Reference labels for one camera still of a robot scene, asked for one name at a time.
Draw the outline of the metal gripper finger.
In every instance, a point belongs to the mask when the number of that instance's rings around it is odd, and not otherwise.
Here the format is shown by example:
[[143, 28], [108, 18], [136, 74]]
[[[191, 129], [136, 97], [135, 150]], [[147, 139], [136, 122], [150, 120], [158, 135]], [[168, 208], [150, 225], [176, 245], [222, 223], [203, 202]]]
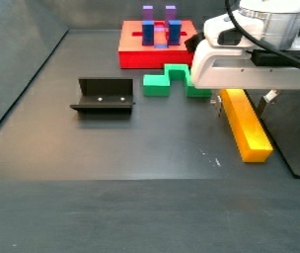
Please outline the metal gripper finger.
[[215, 108], [216, 116], [219, 117], [223, 112], [223, 99], [220, 95], [214, 95], [211, 98], [211, 105]]
[[279, 91], [273, 89], [267, 92], [266, 95], [261, 97], [261, 100], [257, 106], [257, 113], [259, 116], [263, 115], [267, 105], [277, 99], [278, 95], [279, 95]]

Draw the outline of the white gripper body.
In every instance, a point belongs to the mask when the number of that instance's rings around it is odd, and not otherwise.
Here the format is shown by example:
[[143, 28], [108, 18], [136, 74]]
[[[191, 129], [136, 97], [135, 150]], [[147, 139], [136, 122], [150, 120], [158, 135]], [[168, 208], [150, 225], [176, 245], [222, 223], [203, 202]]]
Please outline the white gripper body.
[[255, 66], [248, 50], [252, 43], [242, 38], [238, 45], [220, 45], [219, 35], [232, 29], [227, 14], [204, 23], [206, 39], [198, 44], [191, 66], [192, 84], [198, 89], [300, 90], [300, 69]]

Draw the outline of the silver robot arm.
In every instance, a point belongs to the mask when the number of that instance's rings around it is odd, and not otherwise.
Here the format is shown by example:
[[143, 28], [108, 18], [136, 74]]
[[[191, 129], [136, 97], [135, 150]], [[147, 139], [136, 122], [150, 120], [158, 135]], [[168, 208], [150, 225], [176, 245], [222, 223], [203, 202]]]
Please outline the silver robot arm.
[[198, 89], [300, 90], [300, 0], [240, 0], [204, 22], [191, 66]]

